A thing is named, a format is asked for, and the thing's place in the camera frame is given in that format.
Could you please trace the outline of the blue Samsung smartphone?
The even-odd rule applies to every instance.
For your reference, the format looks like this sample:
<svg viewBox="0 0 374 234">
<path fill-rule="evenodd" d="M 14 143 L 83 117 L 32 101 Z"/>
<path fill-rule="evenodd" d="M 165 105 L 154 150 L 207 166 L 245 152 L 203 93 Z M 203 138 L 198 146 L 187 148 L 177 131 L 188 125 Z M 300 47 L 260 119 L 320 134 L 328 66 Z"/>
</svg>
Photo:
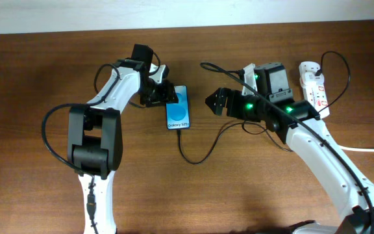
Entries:
<svg viewBox="0 0 374 234">
<path fill-rule="evenodd" d="M 175 92 L 178 97 L 178 102 L 168 103 L 166 105 L 166 125 L 169 130 L 187 129 L 190 127 L 187 87 L 185 85 L 176 86 Z"/>
</svg>

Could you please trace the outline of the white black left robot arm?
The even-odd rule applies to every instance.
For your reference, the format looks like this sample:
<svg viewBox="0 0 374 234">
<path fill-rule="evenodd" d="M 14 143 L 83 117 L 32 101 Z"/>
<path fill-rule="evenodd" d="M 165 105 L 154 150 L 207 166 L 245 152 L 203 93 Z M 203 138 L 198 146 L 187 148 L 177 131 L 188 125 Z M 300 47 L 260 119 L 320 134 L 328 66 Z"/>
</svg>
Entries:
<svg viewBox="0 0 374 234">
<path fill-rule="evenodd" d="M 112 195 L 123 155 L 121 114 L 134 94 L 144 107 L 176 103 L 165 65 L 154 65 L 155 52 L 136 44 L 129 58 L 111 64 L 104 87 L 83 107 L 69 110 L 68 162 L 75 167 L 84 196 L 84 232 L 116 233 Z"/>
</svg>

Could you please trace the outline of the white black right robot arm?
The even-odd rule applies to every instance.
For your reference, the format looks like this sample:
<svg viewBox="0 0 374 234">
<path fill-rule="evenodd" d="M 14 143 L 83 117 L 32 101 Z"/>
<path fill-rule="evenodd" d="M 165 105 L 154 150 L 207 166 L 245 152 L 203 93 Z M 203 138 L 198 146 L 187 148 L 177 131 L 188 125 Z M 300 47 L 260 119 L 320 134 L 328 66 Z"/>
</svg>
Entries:
<svg viewBox="0 0 374 234">
<path fill-rule="evenodd" d="M 307 220 L 270 233 L 374 233 L 374 184 L 353 164 L 330 135 L 319 112 L 295 101 L 280 62 L 250 64 L 233 78 L 243 90 L 218 88 L 205 103 L 216 115 L 264 122 L 315 175 L 341 219 L 337 227 Z"/>
</svg>

